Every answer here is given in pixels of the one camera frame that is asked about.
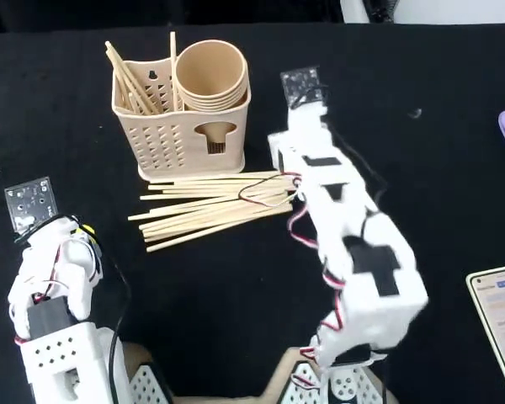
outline paper cup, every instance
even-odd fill
[[[191,109],[195,109],[197,111],[223,111],[226,109],[232,108],[234,105],[236,105],[240,99],[243,98],[245,94],[247,94],[247,87],[248,83],[245,82],[242,88],[240,88],[240,91],[237,93],[232,94],[231,96],[218,100],[218,101],[204,101],[200,102],[197,100],[194,100],[190,98],[189,96],[185,94],[182,95],[182,100],[187,104]]]
[[[192,101],[221,101],[247,82],[247,62],[234,45],[204,40],[179,55],[175,82],[180,95]]]

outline stack of paper cups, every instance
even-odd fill
[[[247,99],[247,61],[228,42],[203,40],[179,55],[174,82],[187,109],[212,113],[232,109]],[[206,124],[203,132],[209,141],[224,143],[227,126]]]

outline plastic utensil caddy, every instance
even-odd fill
[[[251,88],[237,106],[215,113],[173,107],[172,63],[161,61],[126,61],[144,86],[150,99],[162,111],[158,115],[131,114],[123,105],[120,86],[113,74],[112,110],[120,120],[138,171],[146,181],[190,177],[199,174],[238,173],[245,166],[243,143]],[[202,133],[202,125],[228,123],[226,142],[213,144]]]

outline black tablecloth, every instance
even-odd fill
[[[123,339],[146,345],[180,395],[259,394],[331,308],[316,254],[290,239],[283,216],[145,253],[125,218],[157,204],[138,200],[146,185],[110,110],[104,41],[153,60],[167,56],[167,34],[0,35],[0,402],[29,401],[6,304],[21,259],[3,198],[12,184],[50,175],[60,210],[94,225],[132,284]],[[505,25],[178,29],[180,49],[206,38],[235,43],[249,61],[248,169],[270,168],[266,136],[286,125],[279,73],[315,65],[331,121],[389,182],[383,208],[430,296],[391,355],[401,403],[505,402],[465,287],[467,274],[505,265]],[[100,326],[123,300],[106,275],[93,303]]]

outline pile of chopsticks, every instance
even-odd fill
[[[261,217],[290,212],[295,186],[292,178],[278,174],[239,173],[153,183],[148,189],[157,193],[143,195],[142,200],[195,200],[158,207],[128,219],[151,220],[139,225],[146,243],[157,242],[146,248],[150,253]]]

